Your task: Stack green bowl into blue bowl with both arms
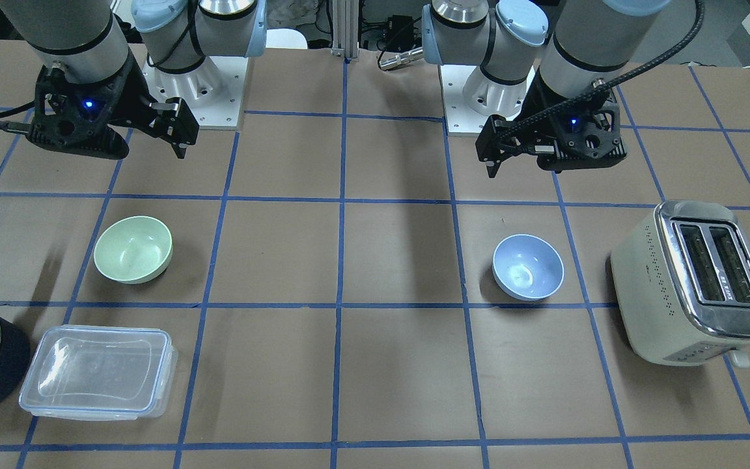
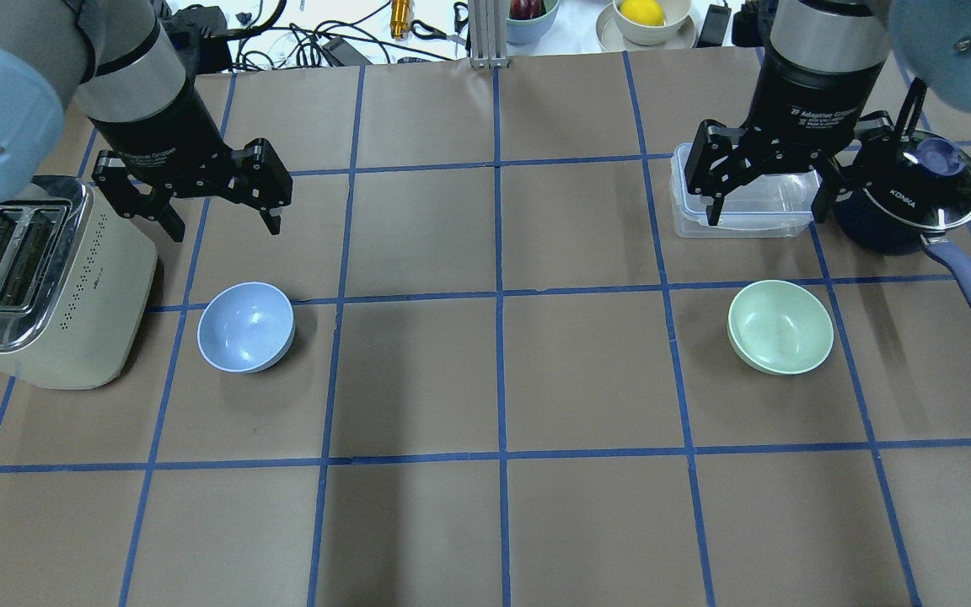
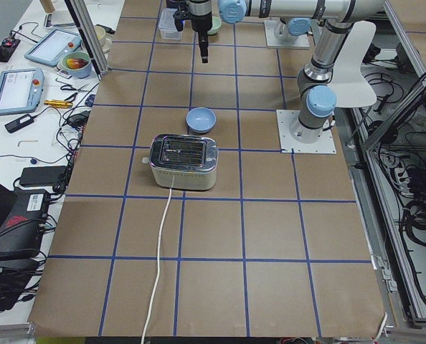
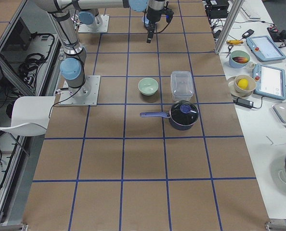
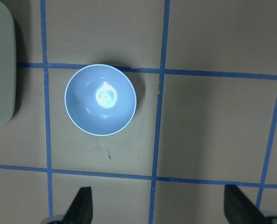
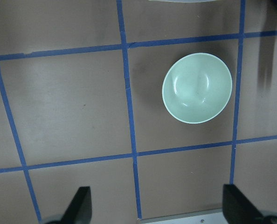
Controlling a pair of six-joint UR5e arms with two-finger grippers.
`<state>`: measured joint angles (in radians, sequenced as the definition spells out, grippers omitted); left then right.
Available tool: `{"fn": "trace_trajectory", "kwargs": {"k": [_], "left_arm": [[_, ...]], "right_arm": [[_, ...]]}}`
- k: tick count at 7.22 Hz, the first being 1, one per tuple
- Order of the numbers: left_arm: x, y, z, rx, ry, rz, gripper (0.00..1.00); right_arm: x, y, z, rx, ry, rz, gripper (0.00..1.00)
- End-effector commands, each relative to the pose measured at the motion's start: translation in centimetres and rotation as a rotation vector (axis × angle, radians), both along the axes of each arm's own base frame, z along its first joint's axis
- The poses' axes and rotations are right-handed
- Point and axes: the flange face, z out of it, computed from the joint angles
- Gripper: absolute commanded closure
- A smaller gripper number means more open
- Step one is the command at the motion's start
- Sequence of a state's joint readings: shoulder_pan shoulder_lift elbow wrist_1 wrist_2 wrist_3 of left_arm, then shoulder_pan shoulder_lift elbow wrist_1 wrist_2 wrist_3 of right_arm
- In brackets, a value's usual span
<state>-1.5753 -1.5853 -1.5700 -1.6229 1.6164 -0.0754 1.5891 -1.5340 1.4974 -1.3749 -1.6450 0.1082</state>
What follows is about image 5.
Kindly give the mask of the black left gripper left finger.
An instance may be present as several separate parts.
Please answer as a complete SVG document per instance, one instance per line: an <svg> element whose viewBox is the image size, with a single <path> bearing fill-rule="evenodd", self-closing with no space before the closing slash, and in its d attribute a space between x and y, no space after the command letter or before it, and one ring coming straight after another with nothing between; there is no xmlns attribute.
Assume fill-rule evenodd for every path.
<svg viewBox="0 0 277 224"><path fill-rule="evenodd" d="M91 224L93 202L91 187L81 187L64 215L65 224Z"/></svg>

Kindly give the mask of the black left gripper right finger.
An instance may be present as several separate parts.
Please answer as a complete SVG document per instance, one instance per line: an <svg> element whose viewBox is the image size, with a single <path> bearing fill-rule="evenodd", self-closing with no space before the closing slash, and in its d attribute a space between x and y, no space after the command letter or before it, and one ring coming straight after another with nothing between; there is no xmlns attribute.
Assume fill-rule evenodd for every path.
<svg viewBox="0 0 277 224"><path fill-rule="evenodd" d="M224 186L223 209L230 224L264 223L264 215L236 185Z"/></svg>

